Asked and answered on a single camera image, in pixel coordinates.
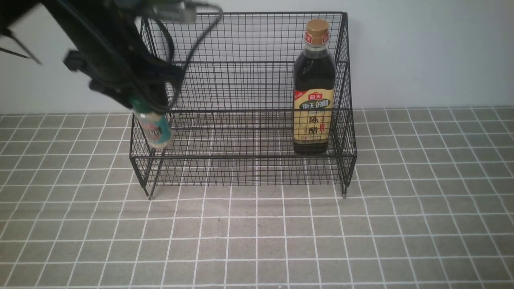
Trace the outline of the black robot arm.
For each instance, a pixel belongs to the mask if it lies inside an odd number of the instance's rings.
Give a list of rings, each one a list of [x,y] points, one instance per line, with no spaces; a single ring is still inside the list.
[[[162,24],[174,16],[176,0],[2,0],[1,35],[16,40],[11,26],[36,5],[43,5],[76,50],[64,64],[90,77],[89,88],[139,113],[166,113],[176,103],[166,84],[180,90],[185,66],[148,51],[135,18]]]

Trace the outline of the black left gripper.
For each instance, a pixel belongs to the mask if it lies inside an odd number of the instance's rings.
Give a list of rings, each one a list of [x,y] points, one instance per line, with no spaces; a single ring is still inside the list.
[[[110,97],[125,108],[143,107],[167,113],[175,106],[183,83],[183,67],[173,61],[175,44],[166,40],[167,59],[148,51],[139,40],[114,44],[90,40],[70,50],[64,65],[90,77],[89,88]]]

